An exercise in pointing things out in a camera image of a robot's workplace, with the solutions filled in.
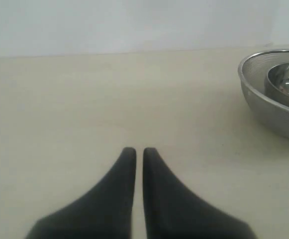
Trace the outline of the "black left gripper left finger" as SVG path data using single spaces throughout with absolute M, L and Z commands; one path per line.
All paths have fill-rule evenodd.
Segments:
M 28 239 L 129 239 L 136 150 L 125 147 L 106 175 L 66 207 L 37 221 Z

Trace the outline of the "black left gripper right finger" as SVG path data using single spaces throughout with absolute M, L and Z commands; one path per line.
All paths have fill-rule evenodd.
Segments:
M 212 206 L 186 187 L 157 149 L 144 149 L 142 176 L 147 238 L 256 238 L 247 223 Z

